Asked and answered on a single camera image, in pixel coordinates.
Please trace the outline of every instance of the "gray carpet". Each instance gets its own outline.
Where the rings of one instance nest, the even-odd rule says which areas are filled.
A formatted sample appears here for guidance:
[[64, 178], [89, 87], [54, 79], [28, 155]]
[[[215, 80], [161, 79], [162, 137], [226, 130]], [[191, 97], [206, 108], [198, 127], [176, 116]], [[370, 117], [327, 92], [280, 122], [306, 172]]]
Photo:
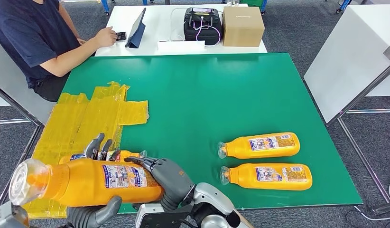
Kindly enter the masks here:
[[[172, 0], [171, 3], [194, 4], [194, 1]], [[195, 3], [220, 3], [220, 1]], [[116, 3], [109, 3], [109, 6], [112, 9], [114, 5], [141, 4], [141, 0], [116, 0]], [[157, 0], [154, 4], [162, 5], [164, 1]], [[101, 4], [89, 2], [64, 3], [64, 5], [85, 39], [93, 37], [107, 24], [108, 17], [103, 13]], [[266, 27], [263, 40], [267, 50], [290, 53], [300, 75], [303, 75], [340, 18], [341, 15], [334, 14], [338, 7], [336, 0], [328, 0], [328, 2], [270, 0], [266, 7], [267, 13], [263, 16]], [[368, 97], [363, 99], [356, 108], [390, 108], [390, 97]], [[0, 109], [0, 115], [7, 118], [17, 116], [9, 109]], [[390, 114], [348, 114], [343, 119], [380, 180], [387, 187], [390, 182]], [[0, 158], [3, 158], [0, 164], [0, 192], [23, 151], [32, 129], [33, 126], [28, 123], [0, 126]], [[384, 203], [340, 125], [336, 122], [328, 128], [328, 131], [364, 201], [364, 205], [360, 207], [368, 211], [369, 206]], [[346, 222], [345, 214], [351, 209], [353, 208], [350, 206], [267, 209], [246, 210], [241, 211], [241, 214], [256, 228], [348, 228], [351, 226]], [[368, 221], [354, 212], [350, 213], [348, 218], [360, 228], [383, 228], [387, 223]], [[118, 216], [104, 227], [132, 228], [133, 220], [133, 216]], [[35, 220], [32, 223], [50, 228], [62, 225], [64, 222], [63, 219], [46, 219]]]
[[20, 112], [11, 106], [0, 106], [0, 120], [25, 118]]

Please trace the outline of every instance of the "green table surface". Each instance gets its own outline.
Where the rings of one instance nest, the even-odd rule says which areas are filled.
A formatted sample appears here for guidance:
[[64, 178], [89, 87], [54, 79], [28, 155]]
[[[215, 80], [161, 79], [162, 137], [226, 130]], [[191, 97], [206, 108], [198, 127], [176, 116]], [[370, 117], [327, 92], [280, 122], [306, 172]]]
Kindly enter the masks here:
[[[195, 183], [208, 182], [238, 209], [361, 204], [362, 200], [287, 53], [91, 57], [69, 76], [63, 92], [85, 93], [116, 81], [130, 85], [127, 100], [149, 101], [149, 121], [125, 126], [121, 149], [148, 151], [179, 164]], [[291, 157], [220, 159], [219, 141], [294, 132]], [[221, 166], [302, 163], [313, 176], [305, 191], [223, 186]], [[123, 205], [121, 213], [134, 212]]]

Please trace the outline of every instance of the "white table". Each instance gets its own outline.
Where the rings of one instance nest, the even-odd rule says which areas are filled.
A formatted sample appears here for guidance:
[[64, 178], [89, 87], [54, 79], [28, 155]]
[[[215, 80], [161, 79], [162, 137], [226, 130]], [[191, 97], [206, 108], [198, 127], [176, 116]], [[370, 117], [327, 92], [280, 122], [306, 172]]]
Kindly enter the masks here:
[[[327, 123], [383, 72], [390, 61], [390, 5], [354, 5], [329, 35], [304, 79]], [[390, 96], [390, 76], [367, 96]]]
[[205, 47], [204, 51], [186, 52], [160, 52], [158, 41], [181, 40], [184, 37], [183, 23], [184, 14], [189, 7], [213, 8], [223, 12], [225, 4], [213, 5], [163, 5], [163, 6], [116, 6], [114, 7], [107, 26], [113, 26], [116, 32], [129, 32], [132, 25], [146, 7], [143, 23], [146, 25], [145, 32], [138, 49], [125, 48], [125, 42], [118, 42], [111, 47], [103, 47], [96, 52], [96, 56], [157, 56], [157, 55], [180, 55], [180, 54], [227, 54], [227, 53], [267, 53], [261, 40], [259, 47], [224, 47], [222, 42], [214, 47]]

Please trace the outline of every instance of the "blue table leg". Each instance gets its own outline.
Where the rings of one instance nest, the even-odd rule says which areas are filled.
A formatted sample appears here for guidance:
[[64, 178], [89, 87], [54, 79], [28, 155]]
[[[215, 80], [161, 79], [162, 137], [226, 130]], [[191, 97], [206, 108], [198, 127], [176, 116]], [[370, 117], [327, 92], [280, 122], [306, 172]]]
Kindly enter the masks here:
[[103, 7], [104, 7], [104, 12], [109, 14], [110, 13], [110, 9], [108, 8], [107, 0], [102, 0], [102, 4], [103, 4]]
[[262, 14], [265, 13], [266, 3], [268, 3], [268, 0], [263, 0], [262, 6], [260, 7], [260, 11], [262, 12]]
[[338, 9], [336, 10], [336, 13], [342, 12], [342, 11], [347, 7], [347, 5], [350, 4], [350, 2], [352, 2], [352, 0], [344, 0], [343, 3], [342, 3], [342, 5], [340, 6], [340, 8], [338, 8]]
[[347, 5], [349, 5], [349, 3], [351, 2], [352, 0], [344, 0], [343, 1], [343, 4], [340, 6], [340, 9], [341, 10], [344, 10], [346, 7], [347, 7]]

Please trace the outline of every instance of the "yellow tape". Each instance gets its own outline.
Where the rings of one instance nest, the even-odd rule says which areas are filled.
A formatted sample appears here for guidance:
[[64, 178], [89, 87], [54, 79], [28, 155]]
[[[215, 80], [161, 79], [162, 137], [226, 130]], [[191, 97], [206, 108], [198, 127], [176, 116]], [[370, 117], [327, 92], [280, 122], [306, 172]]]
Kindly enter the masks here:
[[[110, 82], [86, 95], [61, 94], [37, 142], [32, 158], [45, 164], [58, 164], [66, 155], [82, 153], [100, 132], [112, 139], [110, 149], [120, 146], [122, 125], [145, 124], [148, 101], [127, 101], [129, 86]], [[31, 219], [65, 218], [66, 207], [48, 199], [36, 199], [23, 206]]]

